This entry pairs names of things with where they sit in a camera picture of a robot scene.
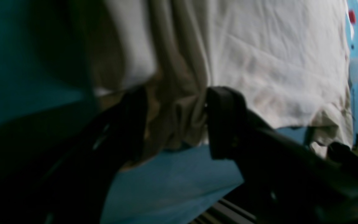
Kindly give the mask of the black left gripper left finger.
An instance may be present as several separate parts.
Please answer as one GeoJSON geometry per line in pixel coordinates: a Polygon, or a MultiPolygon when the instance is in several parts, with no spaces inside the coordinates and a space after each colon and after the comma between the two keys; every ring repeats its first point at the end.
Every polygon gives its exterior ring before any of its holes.
{"type": "Polygon", "coordinates": [[[0,175],[0,224],[98,224],[119,169],[138,161],[148,111],[145,87],[57,146],[0,175]]]}

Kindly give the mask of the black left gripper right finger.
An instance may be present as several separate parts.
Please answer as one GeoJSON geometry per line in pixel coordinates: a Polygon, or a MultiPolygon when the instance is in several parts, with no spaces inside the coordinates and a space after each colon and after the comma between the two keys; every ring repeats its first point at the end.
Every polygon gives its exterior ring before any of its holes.
{"type": "Polygon", "coordinates": [[[358,224],[358,156],[334,142],[324,160],[281,135],[228,87],[207,89],[213,159],[235,161],[257,207],[273,224],[358,224]]]}

